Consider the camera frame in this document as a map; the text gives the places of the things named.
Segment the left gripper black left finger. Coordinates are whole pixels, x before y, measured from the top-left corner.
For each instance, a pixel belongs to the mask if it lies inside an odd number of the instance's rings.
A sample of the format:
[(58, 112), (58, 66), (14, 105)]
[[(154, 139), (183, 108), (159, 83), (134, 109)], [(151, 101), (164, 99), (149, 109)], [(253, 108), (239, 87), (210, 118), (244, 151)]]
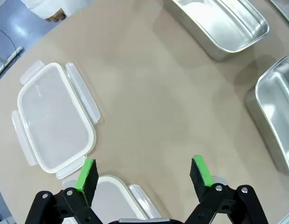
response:
[(62, 224), (70, 217), (78, 224), (103, 224), (91, 208), (98, 179), (96, 161), (86, 159), (74, 187), (36, 194), (25, 224)]

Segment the person's bare hand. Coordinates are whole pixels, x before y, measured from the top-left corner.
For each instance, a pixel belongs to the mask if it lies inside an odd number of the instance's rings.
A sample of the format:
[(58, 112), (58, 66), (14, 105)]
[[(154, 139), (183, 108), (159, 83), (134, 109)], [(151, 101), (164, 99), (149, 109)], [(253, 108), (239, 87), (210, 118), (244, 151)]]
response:
[(59, 9), (54, 15), (50, 16), (49, 18), (45, 19), (48, 22), (58, 22), (63, 21), (66, 18), (66, 14), (62, 9)]

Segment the clear lid with white rim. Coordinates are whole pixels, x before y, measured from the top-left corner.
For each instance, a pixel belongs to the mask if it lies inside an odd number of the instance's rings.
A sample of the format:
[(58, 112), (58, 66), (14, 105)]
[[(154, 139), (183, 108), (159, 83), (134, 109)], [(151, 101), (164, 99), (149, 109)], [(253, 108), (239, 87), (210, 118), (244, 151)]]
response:
[(94, 149), (98, 107), (73, 63), (36, 61), (20, 83), (12, 121), (27, 162), (63, 179)]

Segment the perforated aluminium baking tray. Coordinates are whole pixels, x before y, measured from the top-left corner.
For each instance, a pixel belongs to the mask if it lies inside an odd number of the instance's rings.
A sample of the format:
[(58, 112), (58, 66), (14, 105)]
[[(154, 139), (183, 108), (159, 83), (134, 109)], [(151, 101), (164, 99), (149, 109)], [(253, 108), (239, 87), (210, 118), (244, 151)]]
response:
[(289, 24), (289, 0), (270, 0), (273, 6), (280, 12)]

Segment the clear plastic food container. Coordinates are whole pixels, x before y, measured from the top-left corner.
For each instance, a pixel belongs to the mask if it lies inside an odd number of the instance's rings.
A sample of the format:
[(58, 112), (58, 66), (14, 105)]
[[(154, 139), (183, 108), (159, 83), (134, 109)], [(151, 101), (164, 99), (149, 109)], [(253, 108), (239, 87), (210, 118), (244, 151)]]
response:
[(123, 219), (154, 219), (161, 215), (139, 185), (126, 185), (113, 175), (99, 177), (91, 205), (103, 224)]

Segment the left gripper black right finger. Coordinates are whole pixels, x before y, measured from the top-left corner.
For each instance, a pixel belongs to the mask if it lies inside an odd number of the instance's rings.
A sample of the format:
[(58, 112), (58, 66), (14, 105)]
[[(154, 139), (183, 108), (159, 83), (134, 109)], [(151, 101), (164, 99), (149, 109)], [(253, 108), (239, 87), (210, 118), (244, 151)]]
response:
[(215, 183), (201, 155), (191, 159), (190, 177), (199, 204), (185, 224), (211, 224), (217, 214), (226, 214), (232, 224), (268, 224), (253, 187)]

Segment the deep stainless steel pan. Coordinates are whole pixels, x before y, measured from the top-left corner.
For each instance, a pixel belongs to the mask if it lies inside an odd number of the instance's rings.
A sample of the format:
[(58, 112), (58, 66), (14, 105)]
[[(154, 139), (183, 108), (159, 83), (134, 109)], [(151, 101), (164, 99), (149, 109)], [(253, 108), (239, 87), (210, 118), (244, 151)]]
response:
[(248, 0), (163, 0), (163, 5), (218, 62), (269, 33), (268, 22)]
[(258, 78), (245, 104), (277, 170), (289, 176), (289, 56)]

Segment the white bar on floor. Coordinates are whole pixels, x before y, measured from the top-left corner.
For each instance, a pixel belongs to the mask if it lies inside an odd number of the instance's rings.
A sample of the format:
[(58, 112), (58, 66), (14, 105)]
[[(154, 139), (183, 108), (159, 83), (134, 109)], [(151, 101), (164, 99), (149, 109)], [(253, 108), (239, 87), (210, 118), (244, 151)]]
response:
[(0, 57), (0, 74), (2, 71), (24, 50), (23, 46), (19, 46), (7, 59)]

